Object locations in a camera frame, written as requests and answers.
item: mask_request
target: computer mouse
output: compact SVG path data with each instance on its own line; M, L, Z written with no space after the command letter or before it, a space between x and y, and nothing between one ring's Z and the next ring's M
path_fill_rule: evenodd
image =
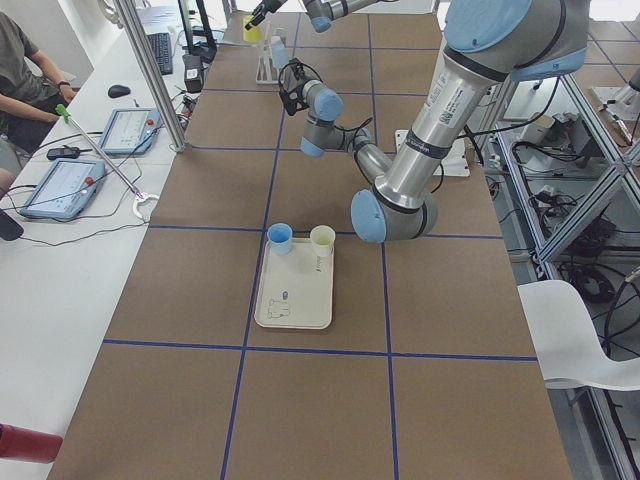
M124 85L111 85L109 90L107 91L107 95L109 98L118 98L123 97L124 95L129 95L131 93L131 89Z

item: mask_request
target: black keyboard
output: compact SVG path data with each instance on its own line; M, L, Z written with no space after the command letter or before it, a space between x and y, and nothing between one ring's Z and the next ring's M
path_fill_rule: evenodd
M156 63L162 75L173 73L173 55L171 54L171 38L167 32L147 35Z

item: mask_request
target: white cup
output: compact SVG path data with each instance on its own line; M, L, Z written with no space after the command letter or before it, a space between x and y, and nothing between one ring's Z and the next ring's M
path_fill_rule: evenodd
M336 241L336 232L327 225L318 225L311 230L309 235L311 246L318 257L328 257L333 252L333 243Z

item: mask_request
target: white desk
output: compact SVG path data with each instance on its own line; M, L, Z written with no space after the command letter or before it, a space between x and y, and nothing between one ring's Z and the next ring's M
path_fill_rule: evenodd
M170 96L183 85L181 52L174 54L174 73L164 76ZM110 99L107 89L121 83L131 94ZM141 107L153 100L123 33L96 68L68 110L85 131L101 131L115 108ZM45 142L78 133L59 121ZM86 148L82 138L62 143ZM139 157L142 177L136 185L143 191L160 193L169 173L174 152L165 129L155 143ZM26 165L14 185L35 184L51 162L47 148ZM138 175L132 160L123 165L130 179ZM109 175L83 215L113 212L113 216L81 219L70 224L29 221L18 217L24 236L58 243L98 230L139 224L131 208L133 197L124 183ZM17 205L30 189L12 193ZM141 207L149 217L154 203ZM0 207L11 207L5 198ZM104 332L120 298L131 265L146 232L146 225L79 242L49 247L17 240L0 243L0 423L64 436L80 394L100 347ZM0 459L0 478L42 480L51 465Z

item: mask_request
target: red cylinder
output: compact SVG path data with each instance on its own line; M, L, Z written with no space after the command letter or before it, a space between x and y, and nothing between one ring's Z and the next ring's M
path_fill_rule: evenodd
M0 457L25 462L51 463L56 459L62 437L0 423Z

